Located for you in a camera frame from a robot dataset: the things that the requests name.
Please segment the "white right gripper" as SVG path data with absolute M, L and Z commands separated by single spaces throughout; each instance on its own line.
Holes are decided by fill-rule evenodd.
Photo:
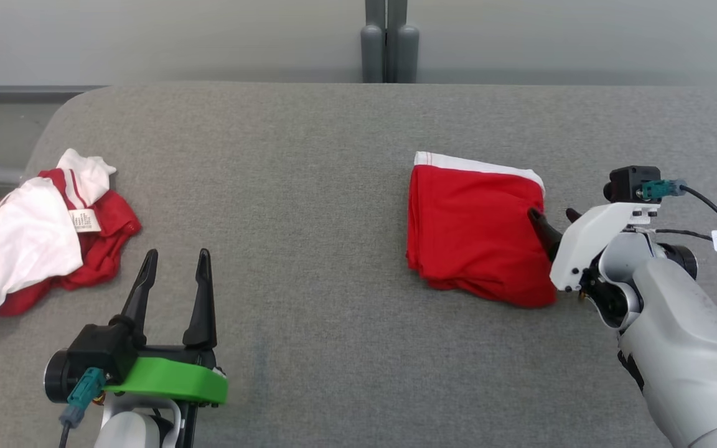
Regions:
M 643 230 L 649 224 L 649 208 L 635 202 L 614 202 L 593 207 L 581 213 L 566 208 L 572 224 L 565 233 L 556 230 L 543 212 L 527 212 L 546 257 L 552 263 L 550 280 L 559 290 L 569 287 L 578 291 L 584 271 L 597 269 L 604 281 L 625 283 L 635 270 L 661 249 L 651 233 Z

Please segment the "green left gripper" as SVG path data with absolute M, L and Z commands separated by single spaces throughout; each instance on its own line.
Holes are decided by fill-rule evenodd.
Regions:
M 156 280 L 157 250 L 149 250 L 129 292 L 121 317 L 134 340 L 145 340 L 148 297 Z M 190 323 L 182 343 L 186 348 L 212 349 L 217 346 L 217 321 L 213 294 L 212 261 L 202 248 L 195 272 L 197 292 Z M 228 379 L 212 350 L 194 352 L 192 362 L 171 360 L 159 355 L 140 355 L 122 383 L 108 383 L 108 393 L 136 394 L 189 403 L 223 405 L 228 397 Z

